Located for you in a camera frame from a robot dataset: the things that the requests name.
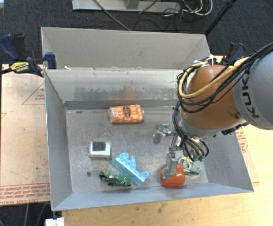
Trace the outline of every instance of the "green object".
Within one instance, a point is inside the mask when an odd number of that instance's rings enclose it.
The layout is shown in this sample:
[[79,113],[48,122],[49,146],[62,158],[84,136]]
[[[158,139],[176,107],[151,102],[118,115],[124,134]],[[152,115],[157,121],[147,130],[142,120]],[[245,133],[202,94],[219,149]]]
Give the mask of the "green object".
[[199,175],[202,172],[201,168],[194,167],[194,162],[189,157],[182,157],[179,163],[183,167],[184,174]]
[[113,174],[111,170],[104,169],[100,171],[99,177],[108,182],[108,185],[131,186],[130,177],[128,174],[116,173]]

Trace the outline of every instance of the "gray floor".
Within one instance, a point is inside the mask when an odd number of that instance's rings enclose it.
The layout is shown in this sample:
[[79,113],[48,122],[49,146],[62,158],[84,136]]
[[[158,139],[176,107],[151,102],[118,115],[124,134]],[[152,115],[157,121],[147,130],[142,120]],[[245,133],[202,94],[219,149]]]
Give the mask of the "gray floor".
[[[25,33],[26,49],[30,54],[34,51],[35,57],[40,57],[41,26],[123,30],[102,11],[72,11],[71,1],[5,0],[4,8],[0,8],[0,38],[7,33]],[[204,33],[228,0],[213,1],[214,8],[210,15],[189,15],[181,20],[178,29],[178,16],[170,20],[149,13],[112,12],[112,15],[131,30]],[[231,41],[243,43],[248,54],[273,41],[273,0],[237,0],[208,35],[213,54],[226,53]],[[8,62],[10,57],[0,49],[0,64]],[[35,225],[42,207],[42,204],[30,205],[27,225]],[[3,207],[0,208],[0,217],[6,226],[23,225],[25,209],[26,206]],[[51,216],[49,206],[46,206],[42,217]]]

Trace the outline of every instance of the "kuka logo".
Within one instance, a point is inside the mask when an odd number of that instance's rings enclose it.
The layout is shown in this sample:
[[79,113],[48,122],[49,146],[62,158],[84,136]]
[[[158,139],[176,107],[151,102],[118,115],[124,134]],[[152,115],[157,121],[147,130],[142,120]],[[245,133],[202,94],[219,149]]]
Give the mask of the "kuka logo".
[[247,102],[245,102],[245,105],[246,105],[247,110],[251,113],[251,116],[253,118],[257,118],[257,117],[260,117],[260,116],[256,114],[255,108],[251,103],[250,95],[248,93],[247,82],[248,82],[248,78],[249,78],[249,71],[245,71],[245,75],[247,75],[247,78],[246,79],[244,79],[244,77],[242,78],[242,84],[243,84],[242,91],[244,91],[242,93],[242,96],[247,98]]

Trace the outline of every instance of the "cardboard sheet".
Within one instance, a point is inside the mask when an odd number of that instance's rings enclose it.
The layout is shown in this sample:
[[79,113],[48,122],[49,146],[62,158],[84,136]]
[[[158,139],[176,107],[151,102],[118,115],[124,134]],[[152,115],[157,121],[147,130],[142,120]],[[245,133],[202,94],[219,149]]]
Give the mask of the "cardboard sheet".
[[44,79],[7,73],[1,80],[0,206],[47,202]]

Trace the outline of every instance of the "green toy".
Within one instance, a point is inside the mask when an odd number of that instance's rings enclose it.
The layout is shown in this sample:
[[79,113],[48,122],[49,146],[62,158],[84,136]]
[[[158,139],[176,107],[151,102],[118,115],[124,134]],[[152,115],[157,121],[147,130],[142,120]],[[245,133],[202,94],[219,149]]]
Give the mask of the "green toy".
[[112,174],[111,170],[104,169],[99,173],[99,177],[108,182],[109,186],[131,186],[130,177],[128,174],[116,173]]

